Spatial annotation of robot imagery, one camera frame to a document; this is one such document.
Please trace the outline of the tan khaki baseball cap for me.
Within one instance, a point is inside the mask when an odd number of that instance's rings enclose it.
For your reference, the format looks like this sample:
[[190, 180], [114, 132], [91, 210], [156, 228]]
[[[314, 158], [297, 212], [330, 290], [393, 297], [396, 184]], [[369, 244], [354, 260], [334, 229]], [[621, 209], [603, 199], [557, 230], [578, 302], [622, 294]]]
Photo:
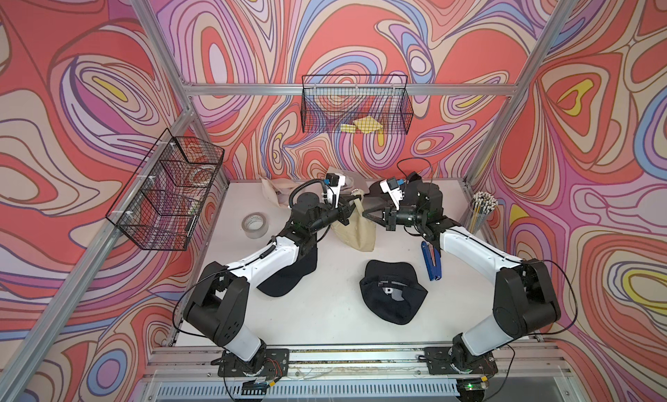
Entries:
[[364, 206], [356, 207], [349, 225], [343, 226], [337, 221], [331, 228], [347, 246], [361, 252], [372, 252], [375, 247], [376, 225], [362, 216], [364, 210]]

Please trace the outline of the cream baseball cap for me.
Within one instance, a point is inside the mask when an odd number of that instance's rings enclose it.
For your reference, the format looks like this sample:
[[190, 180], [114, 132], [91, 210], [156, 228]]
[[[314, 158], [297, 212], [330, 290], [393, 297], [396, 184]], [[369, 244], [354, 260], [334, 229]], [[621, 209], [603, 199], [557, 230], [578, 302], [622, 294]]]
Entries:
[[288, 209], [288, 198], [290, 194], [300, 185], [300, 183], [280, 178], [261, 180], [262, 195], [271, 204], [278, 208]]

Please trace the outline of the black cap with white logo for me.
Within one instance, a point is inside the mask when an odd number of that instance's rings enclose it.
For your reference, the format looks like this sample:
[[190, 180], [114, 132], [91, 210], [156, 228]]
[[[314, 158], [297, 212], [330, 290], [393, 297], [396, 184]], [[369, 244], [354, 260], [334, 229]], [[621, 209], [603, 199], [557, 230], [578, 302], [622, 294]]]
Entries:
[[314, 246], [305, 256], [299, 258], [294, 264], [281, 269], [257, 289], [263, 294], [278, 298], [290, 293], [302, 280], [303, 277], [312, 274], [317, 268], [318, 247]]

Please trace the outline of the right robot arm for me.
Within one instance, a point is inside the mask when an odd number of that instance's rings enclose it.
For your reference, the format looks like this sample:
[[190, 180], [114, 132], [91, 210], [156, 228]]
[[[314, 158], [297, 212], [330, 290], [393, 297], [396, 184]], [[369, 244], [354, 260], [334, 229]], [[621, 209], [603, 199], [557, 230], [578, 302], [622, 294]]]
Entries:
[[446, 360], [456, 372], [472, 372], [493, 350], [560, 319], [545, 263], [507, 254], [447, 216], [438, 185], [390, 178], [373, 183], [368, 195], [383, 204], [365, 210], [366, 219], [387, 231], [398, 226], [414, 228], [437, 251], [456, 256], [493, 284], [491, 314], [453, 338]]

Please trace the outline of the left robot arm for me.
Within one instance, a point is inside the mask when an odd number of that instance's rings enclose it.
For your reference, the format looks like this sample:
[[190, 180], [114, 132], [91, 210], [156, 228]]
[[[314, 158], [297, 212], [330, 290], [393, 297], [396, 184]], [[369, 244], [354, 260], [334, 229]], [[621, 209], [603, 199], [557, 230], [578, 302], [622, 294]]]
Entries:
[[314, 272], [319, 232], [334, 223], [349, 225], [361, 206], [363, 190], [345, 193], [344, 184], [341, 174], [329, 173], [296, 187], [288, 197], [288, 221], [266, 246], [227, 265], [208, 264], [180, 299], [182, 318], [195, 334], [225, 350], [216, 362], [221, 369], [245, 376], [283, 371], [267, 354], [265, 341], [245, 324], [249, 293], [257, 288], [280, 297]]

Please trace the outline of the light beige baseball cap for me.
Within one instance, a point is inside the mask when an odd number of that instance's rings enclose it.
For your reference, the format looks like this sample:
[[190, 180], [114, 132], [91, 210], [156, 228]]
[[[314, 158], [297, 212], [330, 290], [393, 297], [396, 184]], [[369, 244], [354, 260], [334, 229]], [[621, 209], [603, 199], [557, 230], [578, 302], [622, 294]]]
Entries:
[[352, 192], [354, 190], [362, 190], [363, 192], [368, 191], [368, 183], [366, 178], [361, 174], [344, 169], [337, 169], [334, 167], [329, 167], [327, 169], [328, 174], [338, 174], [345, 177], [345, 183], [343, 184], [341, 191], [342, 192]]

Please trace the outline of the dark grey baseball cap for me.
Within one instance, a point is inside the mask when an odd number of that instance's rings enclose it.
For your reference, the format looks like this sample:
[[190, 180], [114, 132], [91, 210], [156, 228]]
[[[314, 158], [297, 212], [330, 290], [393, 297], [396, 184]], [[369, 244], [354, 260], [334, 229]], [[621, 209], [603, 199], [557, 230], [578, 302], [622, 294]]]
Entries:
[[393, 190], [399, 190], [404, 196], [411, 196], [416, 195], [418, 189], [431, 193], [438, 190], [439, 185], [433, 181], [424, 180], [419, 174], [412, 172], [403, 178], [390, 177], [372, 183], [368, 188], [367, 196], [388, 200]]

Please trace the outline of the black cap upside down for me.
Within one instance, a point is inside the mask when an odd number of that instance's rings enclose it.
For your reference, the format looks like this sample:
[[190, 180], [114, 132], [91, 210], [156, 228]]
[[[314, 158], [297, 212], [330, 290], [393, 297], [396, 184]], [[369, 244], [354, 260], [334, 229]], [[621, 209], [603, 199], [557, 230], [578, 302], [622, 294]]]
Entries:
[[360, 280], [360, 290], [372, 313], [400, 326], [413, 320], [428, 295], [419, 284], [414, 267], [404, 261], [370, 260]]

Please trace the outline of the blue tool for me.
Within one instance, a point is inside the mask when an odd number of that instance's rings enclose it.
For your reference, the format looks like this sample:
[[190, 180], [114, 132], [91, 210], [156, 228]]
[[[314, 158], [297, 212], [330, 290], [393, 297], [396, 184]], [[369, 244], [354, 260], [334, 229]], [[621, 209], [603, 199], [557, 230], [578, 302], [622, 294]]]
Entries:
[[430, 242], [420, 244], [422, 255], [427, 268], [429, 280], [435, 282], [442, 279], [442, 266], [439, 251]]

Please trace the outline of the cup of pencils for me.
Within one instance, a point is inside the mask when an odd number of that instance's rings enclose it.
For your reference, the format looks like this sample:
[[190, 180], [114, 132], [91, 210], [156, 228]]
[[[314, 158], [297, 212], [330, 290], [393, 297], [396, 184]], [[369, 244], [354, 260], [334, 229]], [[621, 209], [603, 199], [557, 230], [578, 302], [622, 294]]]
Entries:
[[477, 233], [498, 205], [499, 202], [493, 194], [486, 191], [476, 192], [472, 195], [472, 199], [463, 215], [463, 226], [468, 232]]

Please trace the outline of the clear tape roll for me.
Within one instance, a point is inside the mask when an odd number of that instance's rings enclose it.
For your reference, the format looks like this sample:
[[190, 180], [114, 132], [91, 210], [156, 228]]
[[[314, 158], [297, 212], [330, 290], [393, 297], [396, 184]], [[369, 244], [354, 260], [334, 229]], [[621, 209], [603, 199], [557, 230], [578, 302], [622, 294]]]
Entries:
[[261, 212], [248, 214], [241, 221], [241, 229], [250, 239], [262, 238], [269, 230], [269, 218]]

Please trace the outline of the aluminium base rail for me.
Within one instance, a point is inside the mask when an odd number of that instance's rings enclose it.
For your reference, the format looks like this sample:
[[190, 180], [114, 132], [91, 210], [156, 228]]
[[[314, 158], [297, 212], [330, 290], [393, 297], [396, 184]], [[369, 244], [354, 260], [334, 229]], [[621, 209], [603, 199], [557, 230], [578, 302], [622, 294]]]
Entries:
[[555, 344], [515, 342], [470, 374], [446, 367], [442, 343], [286, 346], [256, 378], [222, 366], [211, 346], [154, 352], [135, 401], [585, 401]]

